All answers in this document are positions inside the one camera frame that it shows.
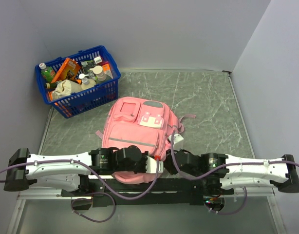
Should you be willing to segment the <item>pink student backpack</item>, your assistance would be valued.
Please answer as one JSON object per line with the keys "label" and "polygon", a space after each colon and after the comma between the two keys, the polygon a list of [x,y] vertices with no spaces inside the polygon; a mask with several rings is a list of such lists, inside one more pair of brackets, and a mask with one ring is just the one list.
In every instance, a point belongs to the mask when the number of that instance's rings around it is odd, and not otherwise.
{"label": "pink student backpack", "polygon": [[120,98],[110,109],[103,131],[96,135],[102,147],[137,146],[141,152],[166,159],[175,134],[181,134],[182,119],[163,102],[136,97]]}

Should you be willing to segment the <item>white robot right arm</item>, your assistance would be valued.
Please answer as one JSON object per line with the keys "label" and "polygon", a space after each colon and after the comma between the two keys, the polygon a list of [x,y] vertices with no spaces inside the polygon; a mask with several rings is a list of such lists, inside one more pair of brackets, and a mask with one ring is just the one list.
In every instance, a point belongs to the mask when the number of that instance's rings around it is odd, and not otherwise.
{"label": "white robot right arm", "polygon": [[290,154],[276,159],[254,159],[168,150],[164,161],[164,168],[171,175],[195,181],[206,195],[227,194],[240,187],[272,187],[281,193],[299,193],[298,167]]}

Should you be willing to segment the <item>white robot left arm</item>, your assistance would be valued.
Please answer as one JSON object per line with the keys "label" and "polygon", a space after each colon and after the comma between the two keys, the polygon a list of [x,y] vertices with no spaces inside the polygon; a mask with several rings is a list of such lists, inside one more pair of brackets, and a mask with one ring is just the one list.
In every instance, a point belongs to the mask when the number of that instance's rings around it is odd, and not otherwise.
{"label": "white robot left arm", "polygon": [[18,149],[9,159],[4,190],[19,192],[33,184],[40,187],[74,191],[79,196],[86,195],[90,184],[72,176],[89,176],[97,173],[109,176],[115,172],[146,173],[150,167],[148,152],[141,152],[136,146],[118,149],[98,148],[75,155],[43,156]]}

